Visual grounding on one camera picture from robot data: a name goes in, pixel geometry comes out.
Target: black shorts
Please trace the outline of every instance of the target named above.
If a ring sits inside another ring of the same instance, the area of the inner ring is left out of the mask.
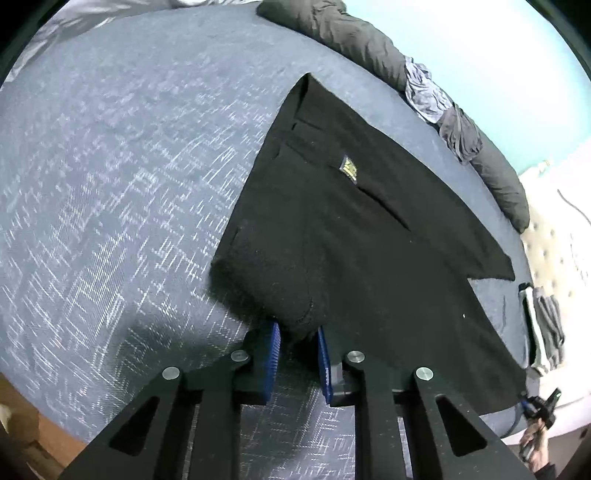
[[[525,390],[467,278],[514,280],[463,201],[311,75],[288,94],[216,251],[296,334],[336,325],[404,374],[435,368],[479,413]]]

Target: metal screw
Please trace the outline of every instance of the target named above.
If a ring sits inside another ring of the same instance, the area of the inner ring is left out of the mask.
[[[174,380],[175,378],[178,378],[180,374],[181,371],[176,367],[166,367],[162,371],[162,376],[165,380]]]
[[[230,358],[235,362],[245,362],[248,360],[249,355],[244,350],[234,350],[230,355]]]
[[[365,360],[365,354],[363,352],[353,350],[352,352],[347,353],[347,359],[351,363],[360,364],[363,360]]]
[[[433,370],[428,367],[420,367],[417,368],[417,377],[425,382],[428,382],[433,378]]]

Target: yellow logo patch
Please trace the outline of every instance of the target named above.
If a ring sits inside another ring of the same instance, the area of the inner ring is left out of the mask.
[[[347,155],[343,157],[343,162],[340,165],[341,172],[349,177],[349,179],[357,185],[357,167]]]

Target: gray bed sheet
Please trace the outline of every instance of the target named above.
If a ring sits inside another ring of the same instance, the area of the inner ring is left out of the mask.
[[[478,174],[396,91],[255,7],[119,19],[52,46],[0,92],[0,370],[78,438],[160,369],[227,353],[259,317],[239,292],[211,294],[209,263],[306,72],[428,165],[511,256],[515,282],[473,287],[525,365],[527,260]],[[486,421],[502,434],[514,419]],[[285,349],[270,404],[243,410],[241,478],[353,478],[353,421]]]

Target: light blue wall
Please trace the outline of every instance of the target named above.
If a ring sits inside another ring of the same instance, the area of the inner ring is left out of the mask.
[[[525,0],[345,0],[468,113],[518,173],[591,135],[591,81]]]

